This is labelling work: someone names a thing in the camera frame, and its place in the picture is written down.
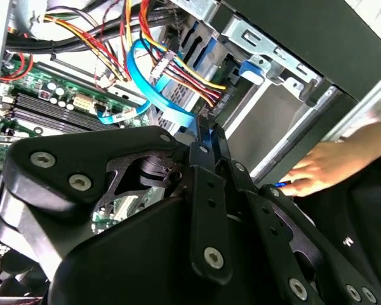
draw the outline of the fan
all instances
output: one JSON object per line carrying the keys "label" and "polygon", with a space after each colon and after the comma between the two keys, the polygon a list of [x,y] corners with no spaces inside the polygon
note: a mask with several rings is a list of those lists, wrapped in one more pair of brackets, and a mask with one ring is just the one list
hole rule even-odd
{"label": "fan", "polygon": [[39,264],[23,254],[11,249],[0,255],[1,297],[41,297],[49,284]]}

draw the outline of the black plastic mount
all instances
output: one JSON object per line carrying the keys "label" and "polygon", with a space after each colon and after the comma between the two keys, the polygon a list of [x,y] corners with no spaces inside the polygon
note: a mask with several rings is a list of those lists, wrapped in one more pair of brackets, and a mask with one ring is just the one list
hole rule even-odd
{"label": "black plastic mount", "polygon": [[[69,252],[48,304],[357,304],[347,285],[360,294],[366,287],[381,304],[282,192],[257,190],[231,160],[219,126],[199,119],[196,131],[189,146],[150,126],[11,147],[2,189],[59,226],[87,222],[99,205],[125,194],[166,189],[160,202]],[[37,151],[55,164],[35,165]],[[77,173],[90,179],[87,190],[71,187]]]}

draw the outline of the green circuit board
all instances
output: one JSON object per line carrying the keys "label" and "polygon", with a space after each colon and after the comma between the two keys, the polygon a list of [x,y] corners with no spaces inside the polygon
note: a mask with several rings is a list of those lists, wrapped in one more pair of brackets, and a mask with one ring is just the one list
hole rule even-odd
{"label": "green circuit board", "polygon": [[[18,61],[13,61],[13,64],[14,68],[7,70],[7,74],[15,72],[20,67],[20,62]],[[99,104],[105,105],[111,113],[119,113],[131,109],[130,106],[125,105],[121,100],[106,97],[103,93],[89,90],[83,86],[79,86],[76,83],[52,76],[35,67],[33,67],[24,78],[12,81],[6,91],[11,92],[16,89],[20,92],[29,93],[32,96],[38,97],[42,85],[49,83],[50,81],[55,82],[58,86],[61,86],[65,90],[65,94],[63,96],[67,97],[67,100],[73,99],[76,94],[81,94],[95,100]],[[81,112],[89,112],[86,109],[76,108],[76,110]],[[147,114],[143,114],[133,119],[126,120],[123,123],[125,127],[148,126],[150,125],[150,119]]]}

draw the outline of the screw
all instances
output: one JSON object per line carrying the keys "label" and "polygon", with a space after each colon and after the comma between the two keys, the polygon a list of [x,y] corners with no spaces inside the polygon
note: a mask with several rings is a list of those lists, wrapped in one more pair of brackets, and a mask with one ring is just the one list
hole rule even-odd
{"label": "screw", "polygon": [[4,62],[4,66],[7,69],[14,69],[14,64],[12,62]]}
{"label": "screw", "polygon": [[275,197],[279,197],[279,191],[277,189],[271,189],[271,193],[275,196]]}
{"label": "screw", "polygon": [[213,269],[222,269],[224,266],[222,254],[213,247],[207,247],[204,250],[204,259]]}
{"label": "screw", "polygon": [[326,91],[326,93],[324,95],[326,95],[327,97],[329,97],[331,94],[333,93],[333,88],[329,89],[328,91]]}
{"label": "screw", "polygon": [[38,135],[41,135],[44,132],[44,130],[41,127],[35,127],[34,132]]}
{"label": "screw", "polygon": [[349,295],[357,302],[361,302],[361,296],[352,285],[346,285],[345,288]]}
{"label": "screw", "polygon": [[171,139],[167,135],[160,135],[159,136],[161,139],[163,139],[165,142],[171,142]]}
{"label": "screw", "polygon": [[290,288],[292,292],[301,300],[307,300],[307,291],[300,281],[296,278],[290,278]]}
{"label": "screw", "polygon": [[77,191],[87,191],[91,187],[91,181],[87,176],[75,174],[70,176],[69,184]]}
{"label": "screw", "polygon": [[241,165],[240,163],[236,163],[236,167],[237,167],[237,169],[238,169],[240,172],[245,171],[244,166]]}
{"label": "screw", "polygon": [[31,155],[31,163],[42,168],[53,167],[57,162],[55,157],[48,152],[38,151]]}
{"label": "screw", "polygon": [[377,303],[377,299],[375,298],[373,293],[371,291],[369,291],[366,287],[363,287],[363,292],[366,295],[367,299],[370,300],[371,303],[374,303],[374,304]]}

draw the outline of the capacitor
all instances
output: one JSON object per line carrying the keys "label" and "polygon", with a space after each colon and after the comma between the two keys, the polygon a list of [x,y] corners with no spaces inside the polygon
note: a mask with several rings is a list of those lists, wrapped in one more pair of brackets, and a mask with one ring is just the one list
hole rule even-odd
{"label": "capacitor", "polygon": [[50,98],[50,103],[56,105],[59,100],[59,95],[53,94]]}
{"label": "capacitor", "polygon": [[46,84],[46,86],[51,91],[57,88],[57,84],[54,81],[49,81],[48,84]]}
{"label": "capacitor", "polygon": [[61,97],[62,95],[65,94],[65,90],[64,90],[62,87],[58,87],[58,88],[55,90],[55,93]]}
{"label": "capacitor", "polygon": [[58,102],[58,106],[59,106],[59,107],[65,107],[65,106],[66,106],[66,102],[65,102],[64,100],[60,100],[60,101]]}
{"label": "capacitor", "polygon": [[70,100],[68,102],[68,104],[66,104],[66,109],[68,109],[68,110],[74,110],[75,106],[74,106],[73,102],[74,102],[73,100]]}
{"label": "capacitor", "polygon": [[134,119],[133,124],[134,126],[139,127],[141,126],[141,121],[139,119]]}

